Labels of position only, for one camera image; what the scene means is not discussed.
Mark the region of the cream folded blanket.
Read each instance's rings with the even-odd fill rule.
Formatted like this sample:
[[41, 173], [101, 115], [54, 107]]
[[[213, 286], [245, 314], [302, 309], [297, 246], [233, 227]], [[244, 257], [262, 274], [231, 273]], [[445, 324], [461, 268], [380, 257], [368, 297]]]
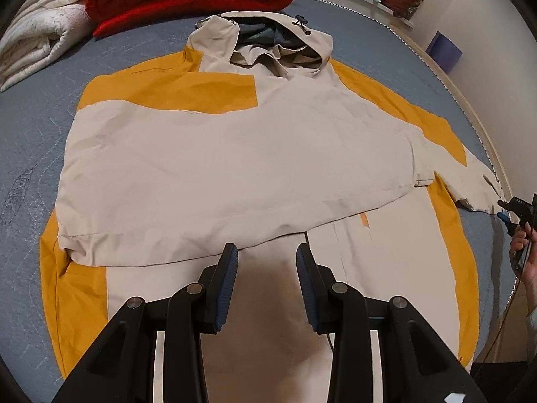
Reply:
[[92, 28], [86, 0], [26, 0], [1, 38], [1, 90], [54, 63]]

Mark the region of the purple bag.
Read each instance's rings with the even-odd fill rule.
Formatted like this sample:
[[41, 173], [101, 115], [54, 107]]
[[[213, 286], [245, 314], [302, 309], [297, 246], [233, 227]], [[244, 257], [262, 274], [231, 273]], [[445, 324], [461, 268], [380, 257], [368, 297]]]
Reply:
[[450, 74], [459, 62], [462, 51], [448, 37], [437, 31], [426, 49], [426, 54], [445, 74]]

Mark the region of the beige and yellow hooded jacket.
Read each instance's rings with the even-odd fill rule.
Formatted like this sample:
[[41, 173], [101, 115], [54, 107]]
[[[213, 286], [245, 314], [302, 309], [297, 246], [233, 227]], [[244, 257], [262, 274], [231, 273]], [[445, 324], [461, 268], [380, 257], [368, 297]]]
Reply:
[[243, 45], [256, 18], [214, 15], [181, 52], [86, 86], [39, 246], [61, 374], [130, 297], [171, 296], [227, 243], [239, 273], [223, 333], [203, 340], [211, 400], [327, 398], [302, 242], [363, 294], [409, 299], [469, 367], [478, 272], [459, 209], [495, 211], [494, 174], [444, 118], [333, 60], [329, 35], [265, 13], [299, 45]]

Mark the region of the grey quilted mattress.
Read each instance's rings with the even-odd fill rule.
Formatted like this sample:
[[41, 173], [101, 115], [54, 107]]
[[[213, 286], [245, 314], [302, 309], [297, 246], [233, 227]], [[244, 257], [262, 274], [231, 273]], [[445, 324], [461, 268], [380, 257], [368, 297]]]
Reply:
[[[326, 0], [294, 0], [287, 14], [330, 34], [337, 60], [445, 118], [479, 160], [498, 167], [453, 90], [407, 40]], [[181, 50], [193, 28], [193, 20], [180, 19], [83, 40], [1, 95], [1, 355], [34, 402], [49, 402], [62, 382], [43, 312], [38, 240], [55, 203], [78, 100], [96, 76]]]

